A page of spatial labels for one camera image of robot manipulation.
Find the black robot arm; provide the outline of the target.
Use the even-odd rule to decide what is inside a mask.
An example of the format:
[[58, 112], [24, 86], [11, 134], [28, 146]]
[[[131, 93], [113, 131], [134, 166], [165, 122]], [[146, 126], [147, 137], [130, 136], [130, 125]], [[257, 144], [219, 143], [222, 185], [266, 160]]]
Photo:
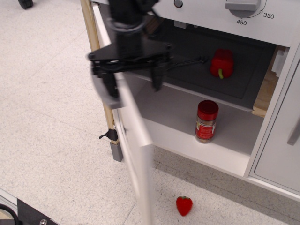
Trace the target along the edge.
[[153, 11], [155, 0], [111, 0], [107, 24], [115, 41], [88, 55], [94, 76], [102, 79], [108, 94], [119, 96], [115, 73], [149, 69], [152, 85], [160, 90], [171, 62], [172, 45], [149, 40], [144, 35], [146, 15]]

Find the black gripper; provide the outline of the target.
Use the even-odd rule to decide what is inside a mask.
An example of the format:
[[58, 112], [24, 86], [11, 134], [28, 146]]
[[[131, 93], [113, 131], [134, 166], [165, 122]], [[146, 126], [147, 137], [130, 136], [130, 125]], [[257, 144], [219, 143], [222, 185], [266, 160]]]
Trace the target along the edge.
[[113, 73], [150, 70], [152, 87], [159, 91], [172, 58], [173, 45], [143, 37], [117, 35], [115, 42], [89, 53], [93, 75], [102, 77], [108, 94], [119, 97]]

